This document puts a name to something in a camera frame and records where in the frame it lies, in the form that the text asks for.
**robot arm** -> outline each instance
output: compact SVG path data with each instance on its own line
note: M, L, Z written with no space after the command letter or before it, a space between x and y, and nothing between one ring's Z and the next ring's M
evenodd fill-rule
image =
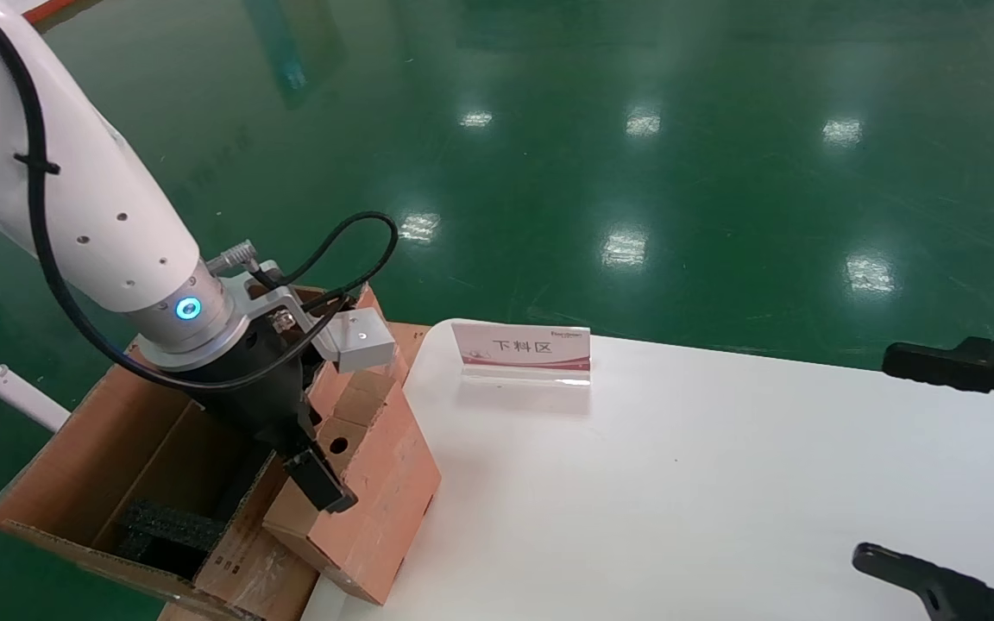
M314 323L289 283L339 231L368 217L389 225L386 252L361 279L317 299L317 307L335 303ZM0 0L0 231L38 258L68 317L114 362L185 390L213 416L271 445L319 510L344 511L355 503L305 431L320 416L308 404L304 378L339 354L321 331L346 303L347 290L389 259L397 242L389 216L351 217L280 283L261 272L249 245L236 254L251 273L218 278L125 138L91 106L30 24ZM141 331L137 343L150 368L100 337L64 280ZM253 298L256 280L270 286ZM304 331L294 343L276 329L281 311ZM313 342L321 356L309 349Z

